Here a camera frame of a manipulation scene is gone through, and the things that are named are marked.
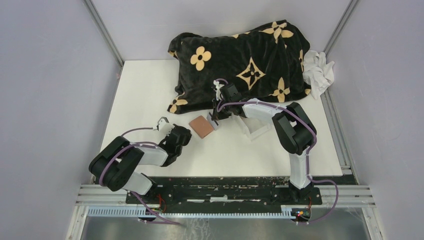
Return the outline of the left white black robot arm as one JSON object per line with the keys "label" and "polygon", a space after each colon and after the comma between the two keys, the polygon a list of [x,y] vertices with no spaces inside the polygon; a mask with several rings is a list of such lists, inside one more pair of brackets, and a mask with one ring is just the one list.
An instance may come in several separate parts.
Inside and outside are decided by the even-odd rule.
{"label": "left white black robot arm", "polygon": [[192,137],[189,129],[176,124],[157,129],[167,131],[158,144],[131,142],[124,134],[115,137],[89,164],[88,170],[97,178],[98,184],[112,192],[121,189],[135,192],[147,204],[154,202],[158,195],[157,184],[145,174],[136,172],[137,166],[171,165]]}

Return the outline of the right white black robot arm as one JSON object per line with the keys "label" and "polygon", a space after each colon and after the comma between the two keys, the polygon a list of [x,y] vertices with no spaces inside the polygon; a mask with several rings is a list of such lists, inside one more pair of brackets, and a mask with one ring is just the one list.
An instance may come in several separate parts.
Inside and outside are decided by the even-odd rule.
{"label": "right white black robot arm", "polygon": [[289,154],[289,199],[295,204],[306,201],[314,187],[309,157],[317,142],[317,130],[302,106],[296,102],[280,106],[257,98],[246,99],[233,83],[221,83],[219,80],[213,83],[212,120],[239,116],[272,124],[279,143]]}

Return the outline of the white credit card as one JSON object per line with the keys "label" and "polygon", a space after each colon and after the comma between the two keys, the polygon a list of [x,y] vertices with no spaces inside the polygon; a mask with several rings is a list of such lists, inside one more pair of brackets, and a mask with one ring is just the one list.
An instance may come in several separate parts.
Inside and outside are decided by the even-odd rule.
{"label": "white credit card", "polygon": [[214,131],[216,131],[219,128],[219,123],[216,120],[212,119],[212,114],[210,112],[208,113],[206,119],[210,123]]}

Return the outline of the tan leather card holder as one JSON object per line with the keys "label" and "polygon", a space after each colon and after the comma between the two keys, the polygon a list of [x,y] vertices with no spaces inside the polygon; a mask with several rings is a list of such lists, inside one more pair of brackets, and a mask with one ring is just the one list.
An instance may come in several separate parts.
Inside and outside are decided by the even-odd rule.
{"label": "tan leather card holder", "polygon": [[204,139],[207,135],[214,131],[213,126],[203,116],[198,116],[190,121],[189,126],[201,139]]}

